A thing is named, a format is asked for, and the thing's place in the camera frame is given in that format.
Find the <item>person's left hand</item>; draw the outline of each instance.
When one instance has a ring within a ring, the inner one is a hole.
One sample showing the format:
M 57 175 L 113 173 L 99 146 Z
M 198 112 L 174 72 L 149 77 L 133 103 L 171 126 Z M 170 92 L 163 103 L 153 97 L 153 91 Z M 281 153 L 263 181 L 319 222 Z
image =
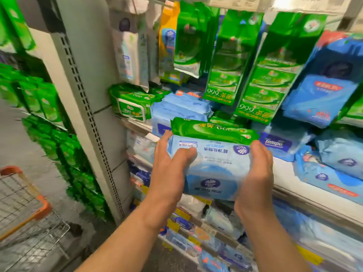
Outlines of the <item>person's left hand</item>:
M 184 189 L 184 169 L 197 154 L 197 149 L 179 149 L 173 159 L 167 153 L 168 139 L 173 135 L 166 131 L 155 148 L 150 188 L 145 202 L 157 210 L 154 224 L 157 228 L 175 211 Z

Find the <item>forearm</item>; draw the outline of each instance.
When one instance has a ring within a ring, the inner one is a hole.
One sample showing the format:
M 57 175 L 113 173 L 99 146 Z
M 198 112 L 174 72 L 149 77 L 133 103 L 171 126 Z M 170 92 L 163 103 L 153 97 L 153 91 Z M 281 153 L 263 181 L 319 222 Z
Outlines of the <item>forearm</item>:
M 273 212 L 244 219 L 260 272 L 311 272 Z
M 77 272 L 141 271 L 166 220 L 163 205 L 146 198 Z

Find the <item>person's right hand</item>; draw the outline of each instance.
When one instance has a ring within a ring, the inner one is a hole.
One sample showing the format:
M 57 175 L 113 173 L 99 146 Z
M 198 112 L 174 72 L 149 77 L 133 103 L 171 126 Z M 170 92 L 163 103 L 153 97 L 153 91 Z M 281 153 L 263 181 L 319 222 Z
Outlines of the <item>person's right hand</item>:
M 251 169 L 242 181 L 234 203 L 234 210 L 242 222 L 274 213 L 272 154 L 258 140 L 252 142 L 250 153 Z

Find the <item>purple oval label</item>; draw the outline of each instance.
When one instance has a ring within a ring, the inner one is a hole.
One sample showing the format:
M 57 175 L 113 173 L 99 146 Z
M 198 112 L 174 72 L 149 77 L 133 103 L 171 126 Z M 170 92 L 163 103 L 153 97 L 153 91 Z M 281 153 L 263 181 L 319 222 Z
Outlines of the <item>purple oval label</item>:
M 207 178 L 205 180 L 202 181 L 201 185 L 203 187 L 219 187 L 221 185 L 219 180 L 213 179 L 213 178 Z
M 328 175 L 323 173 L 317 174 L 315 178 L 323 181 L 327 181 L 329 179 Z
M 245 145 L 236 145 L 236 146 L 233 146 L 233 149 L 236 152 L 236 154 L 239 154 L 239 155 L 246 155 L 249 153 L 249 147 L 245 146 Z
M 338 161 L 340 164 L 343 164 L 345 166 L 353 167 L 357 165 L 357 162 L 354 159 L 351 158 L 345 158 Z

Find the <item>wire basket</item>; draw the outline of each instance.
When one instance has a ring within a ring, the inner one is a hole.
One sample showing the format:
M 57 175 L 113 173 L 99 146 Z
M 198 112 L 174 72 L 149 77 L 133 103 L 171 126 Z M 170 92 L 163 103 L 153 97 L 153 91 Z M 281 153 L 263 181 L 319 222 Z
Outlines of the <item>wire basket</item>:
M 21 169 L 0 169 L 0 271 L 32 270 L 69 228 Z

